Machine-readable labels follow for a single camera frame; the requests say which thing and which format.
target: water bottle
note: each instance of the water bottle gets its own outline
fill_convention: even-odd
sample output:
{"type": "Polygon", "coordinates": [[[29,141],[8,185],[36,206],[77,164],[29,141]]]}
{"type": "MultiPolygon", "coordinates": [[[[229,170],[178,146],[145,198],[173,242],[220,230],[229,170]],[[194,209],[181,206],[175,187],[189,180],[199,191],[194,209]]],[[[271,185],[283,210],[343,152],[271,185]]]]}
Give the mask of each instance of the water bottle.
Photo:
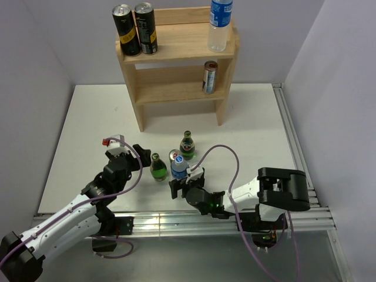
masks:
{"type": "Polygon", "coordinates": [[[233,0],[211,0],[209,37],[207,47],[213,52],[226,48],[229,36],[233,0]]]}
{"type": "Polygon", "coordinates": [[[182,156],[175,157],[174,161],[171,164],[171,174],[176,179],[183,179],[187,176],[187,162],[183,159],[182,156]]]}

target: green glass bottle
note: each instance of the green glass bottle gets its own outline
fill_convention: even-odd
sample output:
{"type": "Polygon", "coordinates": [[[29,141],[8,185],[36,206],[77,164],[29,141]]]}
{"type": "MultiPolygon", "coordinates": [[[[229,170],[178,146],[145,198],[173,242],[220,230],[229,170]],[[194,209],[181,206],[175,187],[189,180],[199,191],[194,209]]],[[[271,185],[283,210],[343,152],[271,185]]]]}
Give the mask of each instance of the green glass bottle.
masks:
{"type": "Polygon", "coordinates": [[[194,156],[194,151],[196,148],[194,147],[194,141],[192,140],[191,133],[189,130],[184,132],[184,138],[182,142],[180,142],[180,151],[183,155],[185,160],[191,160],[194,156]]]}
{"type": "Polygon", "coordinates": [[[150,172],[157,181],[164,181],[167,177],[167,167],[163,160],[159,158],[157,153],[152,154],[152,165],[150,172]]]}

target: plastic bottle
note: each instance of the plastic bottle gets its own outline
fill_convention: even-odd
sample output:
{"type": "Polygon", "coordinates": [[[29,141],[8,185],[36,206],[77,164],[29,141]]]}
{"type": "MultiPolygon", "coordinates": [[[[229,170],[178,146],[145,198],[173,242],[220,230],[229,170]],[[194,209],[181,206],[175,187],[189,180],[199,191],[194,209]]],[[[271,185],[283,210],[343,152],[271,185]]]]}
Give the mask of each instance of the plastic bottle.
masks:
{"type": "Polygon", "coordinates": [[[211,0],[209,37],[207,47],[213,52],[222,52],[226,48],[233,0],[211,0]]]}
{"type": "Polygon", "coordinates": [[[183,159],[182,156],[175,157],[174,161],[171,164],[171,174],[176,179],[183,179],[187,176],[187,162],[183,159]]]}
{"type": "Polygon", "coordinates": [[[159,158],[157,153],[152,154],[152,165],[150,172],[157,181],[163,181],[167,177],[167,167],[163,160],[159,158]]]}

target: gray wall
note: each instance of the gray wall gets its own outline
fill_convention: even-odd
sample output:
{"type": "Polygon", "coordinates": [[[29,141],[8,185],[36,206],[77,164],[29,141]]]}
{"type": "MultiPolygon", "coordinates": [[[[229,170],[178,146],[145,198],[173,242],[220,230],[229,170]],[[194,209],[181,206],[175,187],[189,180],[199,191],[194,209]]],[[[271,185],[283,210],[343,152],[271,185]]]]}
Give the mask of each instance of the gray wall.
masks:
{"type": "MultiPolygon", "coordinates": [[[[24,0],[75,84],[124,83],[111,10],[117,0],[24,0]]],[[[139,0],[126,3],[134,7],[139,0]]],[[[235,82],[283,82],[324,0],[235,0],[241,36],[235,82]]],[[[155,0],[155,8],[210,0],[155,0]]]]}
{"type": "Polygon", "coordinates": [[[21,0],[2,1],[0,38],[2,238],[30,226],[72,85],[21,0]]]}
{"type": "Polygon", "coordinates": [[[375,281],[376,2],[326,0],[286,79],[313,183],[357,281],[375,281]]]}

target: white tabletop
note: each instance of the white tabletop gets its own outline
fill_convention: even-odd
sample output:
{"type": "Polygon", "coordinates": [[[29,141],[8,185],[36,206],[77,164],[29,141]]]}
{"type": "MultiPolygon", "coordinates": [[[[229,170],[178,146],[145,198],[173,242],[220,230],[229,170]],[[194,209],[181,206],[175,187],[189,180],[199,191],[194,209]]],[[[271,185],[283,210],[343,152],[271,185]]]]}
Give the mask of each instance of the white tabletop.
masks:
{"type": "MultiPolygon", "coordinates": [[[[168,152],[178,149],[185,130],[192,132],[196,160],[216,144],[232,147],[240,159],[235,187],[257,175],[263,166],[294,169],[273,89],[269,84],[232,84],[227,114],[217,126],[211,102],[168,103],[145,107],[146,129],[139,132],[125,85],[79,85],[73,94],[43,193],[39,213],[54,213],[72,200],[102,171],[108,159],[102,139],[121,134],[133,145],[158,152],[169,164],[168,152]]],[[[227,190],[235,159],[223,148],[203,162],[205,188],[227,190]]],[[[137,178],[133,173],[129,187],[137,178]]],[[[149,168],[139,185],[120,197],[110,209],[119,212],[192,210],[185,199],[171,199],[167,180],[158,183],[149,168]]]]}

